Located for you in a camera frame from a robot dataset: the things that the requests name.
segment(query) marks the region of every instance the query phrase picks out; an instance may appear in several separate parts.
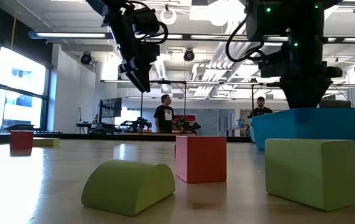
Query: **red block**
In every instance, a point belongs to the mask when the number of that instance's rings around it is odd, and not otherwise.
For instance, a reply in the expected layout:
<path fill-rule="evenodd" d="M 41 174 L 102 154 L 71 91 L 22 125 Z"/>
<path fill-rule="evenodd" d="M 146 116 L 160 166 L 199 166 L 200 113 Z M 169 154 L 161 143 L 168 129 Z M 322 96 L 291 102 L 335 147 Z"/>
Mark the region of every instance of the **red block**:
<path fill-rule="evenodd" d="M 176 175 L 189 184 L 226 181 L 227 139 L 177 136 Z"/>
<path fill-rule="evenodd" d="M 11 131 L 10 150 L 32 150 L 33 146 L 33 131 Z"/>

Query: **ceiling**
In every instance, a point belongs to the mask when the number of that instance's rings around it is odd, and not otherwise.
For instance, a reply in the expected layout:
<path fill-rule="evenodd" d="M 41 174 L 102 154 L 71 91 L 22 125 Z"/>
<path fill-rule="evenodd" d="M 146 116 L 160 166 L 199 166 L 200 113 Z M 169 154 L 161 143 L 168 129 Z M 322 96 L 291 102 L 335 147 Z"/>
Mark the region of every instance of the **ceiling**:
<path fill-rule="evenodd" d="M 190 20 L 189 12 L 194 1 L 178 0 L 179 6 L 170 6 L 176 9 L 177 20 L 168 25 L 170 33 L 194 33 L 194 34 L 223 34 L 227 26 L 214 26 L 210 21 Z M 18 0 L 17 18 L 36 31 L 54 32 L 107 32 L 106 28 L 100 28 L 102 18 L 95 13 L 88 4 L 65 0 Z M 0 0 L 0 7 L 10 14 L 14 14 L 14 0 Z M 160 19 L 160 12 L 164 6 L 150 5 L 156 9 Z M 355 36 L 355 6 L 340 6 L 325 22 L 325 35 Z M 223 15 L 222 8 L 214 11 Z M 87 49 L 87 46 L 114 46 L 112 40 L 69 40 L 69 46 L 79 52 Z M 192 42 L 192 41 L 167 41 L 165 43 L 169 58 L 164 62 L 166 70 L 182 71 L 180 78 L 174 75 L 169 79 L 186 78 L 183 71 L 192 71 L 194 64 L 198 62 L 209 63 L 215 53 L 223 47 L 219 42 Z M 185 49 L 193 49 L 196 59 L 194 62 L 184 62 Z M 106 60 L 109 52 L 93 52 L 96 60 Z M 355 62 L 355 45 L 329 44 L 324 46 L 324 59 L 328 65 L 348 68 Z"/>

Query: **man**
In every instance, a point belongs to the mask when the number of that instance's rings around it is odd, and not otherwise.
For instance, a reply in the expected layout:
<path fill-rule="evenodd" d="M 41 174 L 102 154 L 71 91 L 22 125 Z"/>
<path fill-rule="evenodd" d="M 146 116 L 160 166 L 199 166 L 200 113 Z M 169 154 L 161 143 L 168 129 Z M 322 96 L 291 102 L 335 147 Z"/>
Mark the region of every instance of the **man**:
<path fill-rule="evenodd" d="M 169 107 L 172 103 L 168 94 L 161 97 L 162 105 L 155 110 L 154 118 L 158 133 L 172 133 L 173 129 L 173 108 Z"/>
<path fill-rule="evenodd" d="M 258 97 L 257 99 L 257 108 L 253 110 L 253 113 L 251 112 L 251 114 L 249 115 L 248 118 L 251 118 L 253 116 L 259 116 L 259 115 L 263 115 L 263 114 L 269 114 L 272 113 L 272 110 L 270 108 L 266 108 L 264 106 L 265 103 L 265 99 L 263 96 Z"/>

